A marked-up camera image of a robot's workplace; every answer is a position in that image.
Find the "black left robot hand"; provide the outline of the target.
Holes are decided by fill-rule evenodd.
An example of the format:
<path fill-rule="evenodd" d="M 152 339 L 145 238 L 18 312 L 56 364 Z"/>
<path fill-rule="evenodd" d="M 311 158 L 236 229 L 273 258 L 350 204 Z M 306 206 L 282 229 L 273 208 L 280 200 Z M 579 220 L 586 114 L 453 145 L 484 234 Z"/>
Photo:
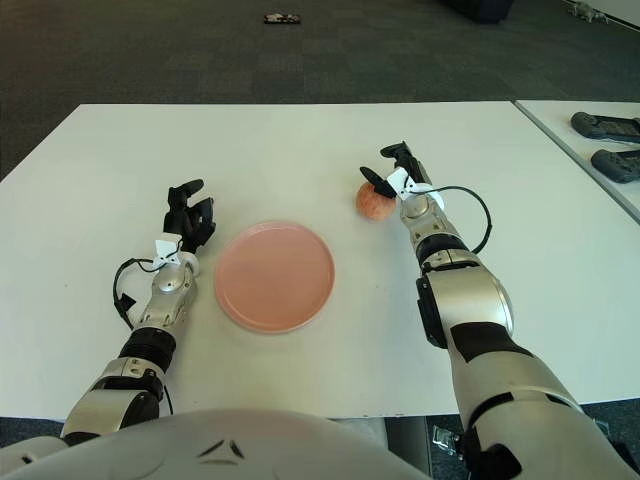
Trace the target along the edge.
<path fill-rule="evenodd" d="M 207 197 L 189 205 L 189 199 L 204 187 L 202 179 L 168 189 L 169 210 L 165 214 L 163 232 L 180 235 L 181 250 L 195 254 L 216 230 L 214 200 Z"/>

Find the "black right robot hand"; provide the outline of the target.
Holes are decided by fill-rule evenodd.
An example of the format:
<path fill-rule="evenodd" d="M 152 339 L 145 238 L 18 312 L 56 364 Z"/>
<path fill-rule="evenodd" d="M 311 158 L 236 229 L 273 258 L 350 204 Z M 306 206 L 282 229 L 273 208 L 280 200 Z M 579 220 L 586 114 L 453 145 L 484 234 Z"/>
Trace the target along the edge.
<path fill-rule="evenodd" d="M 360 173 L 373 186 L 377 194 L 390 199 L 399 196 L 402 201 L 405 201 L 413 195 L 425 192 L 419 189 L 420 185 L 431 184 L 424 166 L 414 157 L 405 142 L 384 147 L 380 150 L 380 154 L 384 158 L 394 160 L 394 170 L 391 174 L 382 177 L 369 167 L 359 168 Z"/>

